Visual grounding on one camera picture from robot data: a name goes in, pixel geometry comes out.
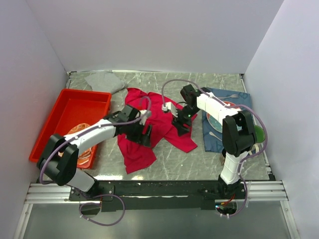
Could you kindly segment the crimson red garment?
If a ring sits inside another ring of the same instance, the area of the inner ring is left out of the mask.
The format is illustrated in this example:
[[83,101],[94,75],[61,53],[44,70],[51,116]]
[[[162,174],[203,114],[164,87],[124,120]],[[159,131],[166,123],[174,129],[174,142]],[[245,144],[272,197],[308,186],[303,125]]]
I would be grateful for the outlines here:
[[191,139],[191,132],[178,136],[177,129],[171,124],[172,115],[164,113],[162,97],[158,93],[143,92],[137,88],[127,88],[128,94],[125,103],[139,110],[147,108],[147,101],[141,100],[147,96],[151,100],[152,116],[147,120],[147,125],[152,126],[151,147],[145,147],[126,139],[124,134],[117,136],[118,147],[124,157],[126,173],[130,174],[151,166],[156,161],[153,148],[164,138],[177,149],[189,153],[197,148],[197,144]]

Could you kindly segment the grey t-shirt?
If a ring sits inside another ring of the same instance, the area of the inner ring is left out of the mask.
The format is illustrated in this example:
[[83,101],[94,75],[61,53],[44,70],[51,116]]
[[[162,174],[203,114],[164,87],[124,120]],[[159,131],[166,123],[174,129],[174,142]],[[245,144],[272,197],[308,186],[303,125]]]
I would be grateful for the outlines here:
[[127,87],[127,83],[117,77],[114,73],[97,72],[85,78],[93,91],[115,94]]

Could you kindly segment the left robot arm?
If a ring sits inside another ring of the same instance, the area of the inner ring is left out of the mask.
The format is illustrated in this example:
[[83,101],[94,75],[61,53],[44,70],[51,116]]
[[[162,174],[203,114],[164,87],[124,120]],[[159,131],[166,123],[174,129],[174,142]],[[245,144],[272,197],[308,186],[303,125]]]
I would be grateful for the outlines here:
[[122,134],[132,142],[149,147],[152,126],[146,121],[151,115],[150,109],[138,110],[125,105],[121,111],[109,114],[79,132],[65,136],[53,134],[37,162],[39,181],[46,184],[43,180],[46,175],[51,182],[77,188],[87,200],[94,200],[99,194],[98,181],[78,169],[78,157],[102,141]]

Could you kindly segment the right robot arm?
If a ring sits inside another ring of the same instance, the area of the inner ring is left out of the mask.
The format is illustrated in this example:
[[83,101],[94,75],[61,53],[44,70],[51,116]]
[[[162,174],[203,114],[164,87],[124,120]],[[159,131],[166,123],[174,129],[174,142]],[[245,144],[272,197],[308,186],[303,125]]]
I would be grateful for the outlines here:
[[191,118],[202,110],[222,125],[222,144],[226,151],[225,162],[220,174],[224,181],[218,186],[222,198],[230,198],[235,193],[234,183],[240,180],[240,164],[257,142],[252,115],[239,106],[224,103],[212,92],[205,89],[194,89],[187,85],[180,91],[186,105],[178,109],[172,103],[164,103],[162,110],[171,112],[172,124],[179,136],[189,132]]

